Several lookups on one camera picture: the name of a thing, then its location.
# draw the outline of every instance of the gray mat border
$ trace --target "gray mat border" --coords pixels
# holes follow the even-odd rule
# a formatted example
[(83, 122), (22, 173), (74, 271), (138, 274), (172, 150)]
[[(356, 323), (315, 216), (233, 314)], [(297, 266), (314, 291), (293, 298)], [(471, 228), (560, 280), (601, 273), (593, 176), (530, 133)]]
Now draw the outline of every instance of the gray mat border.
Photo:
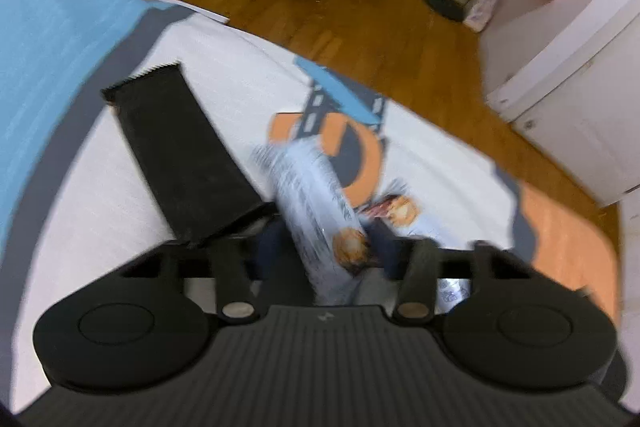
[(513, 253), (526, 263), (533, 263), (533, 257), (538, 248), (538, 237), (529, 224), (527, 218), (522, 214), (522, 194), (518, 182), (505, 171), (495, 166), (495, 175), (513, 193), (516, 198), (516, 210), (513, 215)]
[(131, 75), (162, 32), (192, 10), (148, 9), (135, 29), (94, 70), (53, 132), (15, 210), (0, 264), (0, 401), (9, 409), (13, 369), (12, 339), (40, 231), (60, 185), (87, 133), (104, 108), (100, 90)]

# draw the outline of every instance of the round pad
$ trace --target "round pad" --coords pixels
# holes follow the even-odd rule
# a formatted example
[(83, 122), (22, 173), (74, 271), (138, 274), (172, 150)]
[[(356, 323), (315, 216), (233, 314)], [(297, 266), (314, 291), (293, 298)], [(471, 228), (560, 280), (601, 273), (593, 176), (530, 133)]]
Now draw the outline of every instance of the round pad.
[(33, 345), (50, 380), (119, 391), (177, 373), (208, 338), (206, 315), (186, 297), (154, 279), (108, 277), (47, 310)]
[(472, 372), (524, 389), (570, 387), (611, 359), (616, 330), (587, 298), (545, 280), (500, 280), (446, 316), (444, 341)]

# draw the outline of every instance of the logo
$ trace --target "logo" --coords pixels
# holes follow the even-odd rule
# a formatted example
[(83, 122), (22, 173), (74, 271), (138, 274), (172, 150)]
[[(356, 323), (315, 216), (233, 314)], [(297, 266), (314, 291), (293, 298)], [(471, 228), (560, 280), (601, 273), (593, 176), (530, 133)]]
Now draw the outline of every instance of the logo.
[(332, 314), (331, 312), (325, 312), (322, 315), (318, 315), (318, 320), (322, 321), (322, 322), (327, 322), (332, 320), (335, 317), (334, 314)]

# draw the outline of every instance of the wrapped snack package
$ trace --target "wrapped snack package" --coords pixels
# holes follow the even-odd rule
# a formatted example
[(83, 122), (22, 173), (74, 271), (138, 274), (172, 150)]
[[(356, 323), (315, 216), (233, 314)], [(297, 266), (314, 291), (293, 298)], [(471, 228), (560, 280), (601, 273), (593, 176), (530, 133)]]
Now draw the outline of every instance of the wrapped snack package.
[(466, 17), (463, 21), (474, 32), (482, 32), (494, 14), (498, 0), (470, 0), (466, 4)]
[(367, 260), (366, 237), (316, 138), (258, 147), (254, 158), (270, 179), (316, 304), (350, 303)]
[[(380, 217), (403, 237), (430, 237), (442, 248), (462, 250), (466, 245), (457, 240), (437, 219), (425, 212), (404, 182), (395, 180), (376, 202), (360, 209), (363, 220)], [(468, 279), (438, 279), (436, 312), (447, 313), (469, 297)]]

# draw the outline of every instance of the black rubber pad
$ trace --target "black rubber pad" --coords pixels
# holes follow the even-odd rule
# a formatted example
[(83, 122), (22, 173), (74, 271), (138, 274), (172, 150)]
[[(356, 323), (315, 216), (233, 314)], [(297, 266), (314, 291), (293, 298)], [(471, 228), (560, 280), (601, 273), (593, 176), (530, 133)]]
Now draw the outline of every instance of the black rubber pad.
[(201, 243), (262, 206), (178, 65), (103, 90), (177, 239)]
[(378, 307), (274, 306), (223, 328), (185, 373), (145, 391), (92, 396), (61, 387), (26, 427), (608, 427), (632, 415), (583, 385), (520, 393), (462, 371), (426, 329)]

